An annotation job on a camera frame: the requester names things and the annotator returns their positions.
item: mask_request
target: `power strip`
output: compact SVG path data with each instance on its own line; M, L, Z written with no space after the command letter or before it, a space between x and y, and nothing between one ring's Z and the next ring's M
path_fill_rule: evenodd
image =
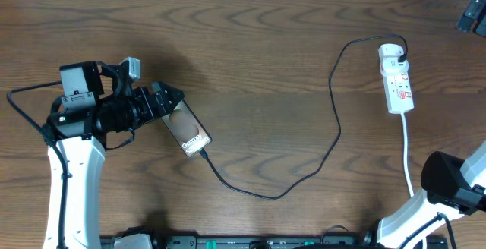
M383 75L388 112L400 114L414 108L409 79L409 63L399 62L403 48L396 44L383 44L378 49L380 72Z

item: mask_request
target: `wooden table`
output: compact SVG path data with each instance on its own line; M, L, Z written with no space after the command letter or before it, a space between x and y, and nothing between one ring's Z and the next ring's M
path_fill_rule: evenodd
M350 40L409 43L414 187L435 150L466 158L486 139L486 39L455 30L469 0L0 0L0 87L59 80L79 61L142 62L137 85L183 89L232 184L277 195L316 169L337 132L327 78ZM374 41L350 46L333 78L342 136L322 171L278 201L222 186L187 159L162 122L106 156L103 235L147 223L201 235L320 235L367 229L408 199L402 126L387 112ZM38 122L61 87L14 98ZM0 244L40 247L49 205L41 137L0 101ZM129 134L110 134L115 146ZM483 213L453 222L457 244L484 247ZM439 233L446 233L442 228Z

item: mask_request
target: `black cable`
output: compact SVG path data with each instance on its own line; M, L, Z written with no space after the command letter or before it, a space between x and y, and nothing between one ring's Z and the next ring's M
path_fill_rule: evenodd
M346 227L342 226L342 225L334 225L334 226L331 226L331 227L329 227L324 232L324 234L322 234L322 237L320 237L320 243L323 244L324 243L324 238L327 236L327 233L329 233L329 231L334 230L334 229L344 229L344 230L346 230L349 233L349 230Z
M454 238L453 226L450 224L449 219L447 218L447 216L444 213L439 213L438 216L440 216L442 219L444 219L446 221L447 231L449 232L450 246L453 249L457 249L456 239Z
M221 174L216 170L216 168L214 167L213 163L210 161L209 156L207 155L206 151L204 149L202 149L200 151L200 154L207 161L207 163L210 164L211 169L213 170L214 174L219 179L219 181L221 181L221 183L224 184L227 188L229 188L229 189L231 189L233 191L239 192L239 193L243 193L243 194L247 194L247 195L259 197L260 199L265 199L265 200L278 200L278 199L282 198L283 196L287 195L287 193L290 192L290 190L292 190L294 187L296 187L301 182L303 182L303 181L307 180L308 178L310 178L310 177L316 175L317 173L319 173L319 171L322 169L322 167L324 165L324 162L326 162L327 157L330 155L331 151L334 149L334 147L336 146L339 138L341 137L341 123L339 122L339 117L337 115L336 104L334 103L333 88L331 86L331 82L332 82L332 79L333 79L333 74L334 74L334 71L336 70L336 67L337 67L337 65L339 63L339 60L341 59L341 56L344 53L344 51L346 50L346 48L348 48L348 46L351 45L351 44L353 44L353 43L359 43L359 42L368 41L368 40L375 40L375 39L386 39L386 38L400 38L405 43L405 52L403 53L403 55L401 55L399 57L399 62L405 61L406 60L406 57L407 57L407 53L409 52L409 48L407 46L407 42L405 41L405 39L403 37L399 36L399 35L372 36L372 37L367 37L367 38L364 38L364 39L356 39L356 40L353 40L353 41L349 42L348 44L344 45L344 47L342 48L342 50L341 50L341 52L340 52L340 54L339 54L339 56L338 56L338 58L336 60L336 63L334 64L333 70L331 71L331 73L329 75L329 94L331 96L331 104L333 105L334 116L336 116L336 122L337 122L338 132L337 132L337 135L336 135L336 139L334 139L334 141L331 144L330 148L327 150L326 154L324 154L324 156L322 158L322 161L320 162L320 165L319 165L319 167L317 168L316 171L314 171L311 174L306 175L303 178L301 178L300 180L296 181L293 185L291 185L289 188L287 188L287 190L284 191L279 196L269 197L269 196L265 196L265 195L253 193L253 192L250 192L250 191L245 191L245 190L240 189L240 188L235 188L234 186L230 185L228 182L225 181L225 179L221 176Z
M109 150L116 150L120 147L124 147L126 145L128 145L129 143L133 142L135 140L135 131L133 130L133 128L128 128L128 131L130 131L131 133L131 137L128 138L127 140L125 140L123 143L120 143L117 147L107 147L106 148L106 151L109 151Z
M55 86L59 85L61 81L57 82L51 82L47 84L41 84L37 86L31 86L31 87L25 87L25 88L20 88L20 89L15 89L11 90L7 93L7 101L10 103L12 108L14 108L22 117L25 118L31 124L44 138L44 141L48 146L50 146L57 157L59 158L59 162L61 163L62 167L62 190L61 190L61 204L59 207L59 224L58 224L58 248L64 249L64 227L65 227L65 213L66 213L66 200L67 200L67 195L68 195L68 179L69 179L69 173L68 173L68 165L66 161L64 160L61 152L59 151L58 147L55 145L55 141L47 135L47 133L31 118L29 115L27 115L24 111L22 111L21 108L19 108L14 100L12 99L12 93L18 93L26 90L34 90L34 89L39 89L42 87L50 87L50 86Z
M447 231L449 232L449 239L450 239L450 244L453 249L457 249L456 246L456 239L454 238L454 233L453 233L453 227L450 224L449 219L447 216L443 213L438 213L437 216L435 216L433 219L425 223L421 228L417 229L415 232L410 237L407 237L405 241L400 245L399 249L405 248L405 246L416 236L420 235L425 229L427 229L429 226L433 225L435 222L438 222L440 220L444 219L446 221L447 225Z
M56 99L54 99L54 102L52 102L52 105L51 105L51 113L56 113L56 112L59 111L59 108L61 108L63 97L64 96L59 96Z

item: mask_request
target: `phone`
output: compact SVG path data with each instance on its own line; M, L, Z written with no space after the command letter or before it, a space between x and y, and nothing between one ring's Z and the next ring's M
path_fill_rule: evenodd
M184 100L172 113L163 116L162 121L188 157L198 153L212 141L211 136Z

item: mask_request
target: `white cable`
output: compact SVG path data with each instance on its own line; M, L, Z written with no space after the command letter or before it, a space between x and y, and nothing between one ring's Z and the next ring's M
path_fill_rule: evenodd
M405 180L407 181L410 197L413 197L413 186L409 174L409 136L407 132L407 121L405 120L405 114L403 112L400 112L400 116L402 116L403 126L403 171L405 173ZM422 240L422 248L427 249L427 238Z

